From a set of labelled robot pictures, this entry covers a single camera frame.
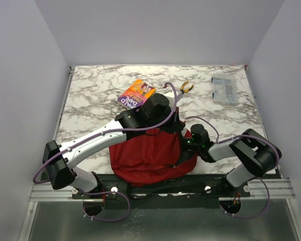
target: marble surface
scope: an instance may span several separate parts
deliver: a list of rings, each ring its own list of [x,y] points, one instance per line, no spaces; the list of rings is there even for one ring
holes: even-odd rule
[[[236,78],[239,103],[222,106],[213,102],[211,76],[214,73],[232,74]],[[163,92],[163,84],[170,81],[176,88],[186,81],[194,88],[179,101],[180,119],[197,115],[213,124],[220,133],[220,139],[241,134],[253,128],[263,134],[261,121],[245,75],[243,66],[77,66],[65,103],[57,142],[63,143],[96,130],[114,119],[124,107],[117,98],[137,79],[141,78]],[[186,126],[201,123],[188,120]],[[215,132],[204,124],[210,137]],[[192,174],[227,173],[237,165],[237,158],[229,158],[214,164],[197,160]],[[89,157],[78,165],[86,171],[113,173],[109,150]]]

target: purple cable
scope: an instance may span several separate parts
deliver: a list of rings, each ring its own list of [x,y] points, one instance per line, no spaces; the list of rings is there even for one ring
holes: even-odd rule
[[[112,130],[106,130],[106,131],[104,131],[103,134],[107,134],[107,133],[110,133],[110,132],[123,132],[123,131],[125,131],[125,132],[148,131],[148,130],[150,130],[150,129],[155,129],[155,128],[160,127],[160,126],[162,126],[163,124],[165,124],[165,123],[172,117],[172,115],[173,115],[173,113],[174,113],[174,111],[175,111],[176,105],[177,105],[177,94],[176,94],[176,89],[175,89],[175,87],[173,86],[173,84],[170,83],[170,82],[166,82],[165,85],[164,85],[164,88],[166,88],[167,85],[170,85],[170,86],[172,87],[172,89],[173,89],[173,93],[174,93],[174,104],[173,104],[173,108],[172,108],[171,113],[168,115],[168,117],[166,117],[165,120],[163,120],[161,123],[158,123],[158,124],[156,124],[156,125],[154,125],[154,126],[152,126],[152,127],[146,127],[146,128],[122,128],[122,129],[112,129]],[[100,135],[102,135],[102,134],[101,134],[101,133],[97,133],[97,134],[94,134],[93,136],[87,137],[86,139],[84,139],[84,140],[82,140],[82,141],[80,141],[80,142],[78,142],[78,143],[76,143],[76,144],[70,146],[70,149],[76,148],[77,146],[79,146],[79,145],[81,145],[81,144],[83,144],[83,143],[85,143],[85,142],[87,142],[87,141],[89,141],[89,140],[91,140],[91,139],[94,139],[94,138],[96,138],[96,137],[98,137],[98,136],[100,136]],[[49,165],[49,163],[51,163],[51,162],[52,162],[53,160],[55,160],[58,156],[60,156],[60,155],[62,155],[62,154],[64,154],[64,153],[66,153],[67,151],[68,151],[68,150],[65,149],[65,150],[63,150],[63,151],[61,151],[61,152],[55,154],[55,155],[52,156],[51,158],[49,158],[49,159],[41,166],[41,168],[35,173],[35,175],[34,175],[34,177],[33,177],[33,179],[32,179],[33,183],[35,183],[35,184],[41,184],[41,183],[49,182],[49,180],[41,180],[41,181],[37,181],[37,176],[45,169],[46,166]]]
[[[185,118],[185,120],[187,120],[187,119],[191,119],[191,118],[197,118],[197,119],[200,119],[200,120],[202,120],[202,121],[204,121],[206,124],[208,124],[211,128],[213,128],[213,130],[216,132],[216,134],[217,134],[217,138],[216,138],[216,143],[217,143],[217,141],[219,140],[219,138],[220,138],[220,134],[219,134],[219,132],[217,131],[217,129],[211,124],[211,123],[209,123],[207,120],[205,120],[205,119],[203,119],[203,118],[201,118],[201,117],[199,117],[199,116],[189,116],[189,117],[186,117]]]
[[[87,194],[87,195],[103,195],[103,194],[111,194],[111,193],[116,193],[116,194],[119,194],[120,196],[124,197],[126,202],[127,202],[127,212],[122,216],[122,217],[119,217],[119,218],[114,218],[114,219],[107,219],[107,218],[102,218],[102,217],[97,217],[97,216],[89,216],[87,213],[86,213],[86,210],[85,210],[85,205],[83,205],[83,211],[85,213],[85,216],[88,216],[90,218],[93,218],[95,220],[99,220],[99,221],[104,221],[104,222],[118,222],[118,221],[121,221],[123,220],[124,218],[126,218],[129,213],[130,213],[130,202],[129,202],[129,199],[121,192],[112,192],[112,191],[108,191],[108,192],[95,192],[95,193],[89,193],[89,192],[84,192],[83,193]]]
[[[266,183],[261,178],[257,177],[257,179],[259,179],[263,183],[263,185],[265,186],[265,189],[266,189],[266,193],[267,193],[267,203],[266,203],[264,209],[260,213],[252,215],[252,216],[241,216],[241,215],[231,214],[231,213],[225,211],[225,209],[221,206],[221,208],[223,209],[225,214],[227,214],[231,217],[236,217],[236,218],[240,218],[240,219],[250,219],[250,218],[260,217],[261,215],[265,214],[268,211],[268,209],[270,207],[270,192],[269,192],[269,189],[267,188]]]

